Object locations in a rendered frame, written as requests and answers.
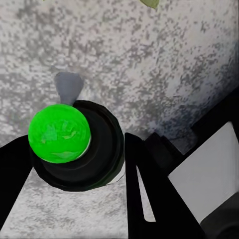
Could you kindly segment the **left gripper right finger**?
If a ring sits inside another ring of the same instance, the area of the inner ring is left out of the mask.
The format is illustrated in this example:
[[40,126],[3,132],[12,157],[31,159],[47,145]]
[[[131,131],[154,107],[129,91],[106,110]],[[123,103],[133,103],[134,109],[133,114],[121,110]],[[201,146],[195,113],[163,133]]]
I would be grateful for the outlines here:
[[[144,141],[124,138],[128,239],[209,239]],[[136,166],[156,222],[144,219]]]

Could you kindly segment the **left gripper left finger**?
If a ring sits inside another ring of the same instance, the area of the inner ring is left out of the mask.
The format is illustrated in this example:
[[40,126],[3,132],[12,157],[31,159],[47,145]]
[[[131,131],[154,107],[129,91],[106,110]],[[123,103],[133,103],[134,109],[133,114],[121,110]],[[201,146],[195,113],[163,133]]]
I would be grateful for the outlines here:
[[0,148],[0,230],[32,168],[28,135]]

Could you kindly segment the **insectifuge atomizer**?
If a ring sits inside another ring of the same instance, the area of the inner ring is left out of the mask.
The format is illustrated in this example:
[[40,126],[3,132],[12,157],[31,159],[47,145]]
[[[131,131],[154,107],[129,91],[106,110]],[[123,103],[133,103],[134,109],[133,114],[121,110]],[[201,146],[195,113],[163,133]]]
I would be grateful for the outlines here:
[[100,104],[77,100],[86,84],[71,72],[54,75],[60,104],[41,109],[28,128],[38,176],[65,192],[118,182],[125,173],[125,138],[118,119]]

